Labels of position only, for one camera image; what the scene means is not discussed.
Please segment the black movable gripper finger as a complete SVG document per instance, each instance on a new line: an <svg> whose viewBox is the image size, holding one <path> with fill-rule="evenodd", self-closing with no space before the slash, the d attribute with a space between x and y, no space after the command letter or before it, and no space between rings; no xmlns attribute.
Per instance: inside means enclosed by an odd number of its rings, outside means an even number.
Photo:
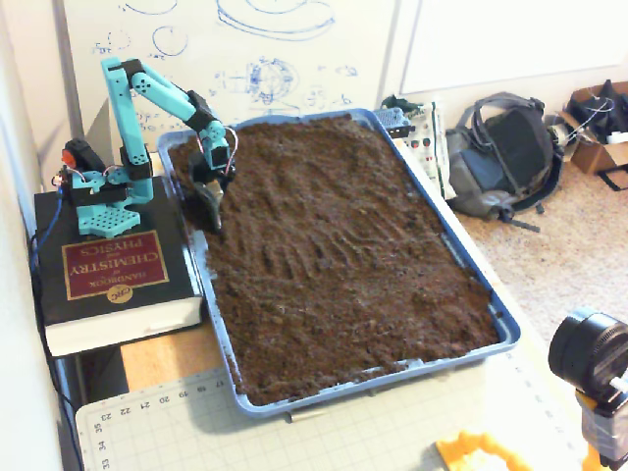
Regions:
<svg viewBox="0 0 628 471"><path fill-rule="evenodd" d="M198 190L201 201L206 207L206 211L209 216L209 225L213 234L218 234L222 228L222 221L220 216L220 205L224 193L219 188L217 191L201 188Z"/></svg>

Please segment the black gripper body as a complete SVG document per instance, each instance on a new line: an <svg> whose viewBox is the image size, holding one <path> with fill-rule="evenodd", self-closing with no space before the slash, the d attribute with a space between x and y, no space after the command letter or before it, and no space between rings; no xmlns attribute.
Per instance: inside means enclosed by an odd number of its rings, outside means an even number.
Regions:
<svg viewBox="0 0 628 471"><path fill-rule="evenodd" d="M217 180L227 184L236 177L234 163L228 165L228 149L212 149L210 159L202 151L194 151L188 156L188 172L196 183L210 183Z"/></svg>

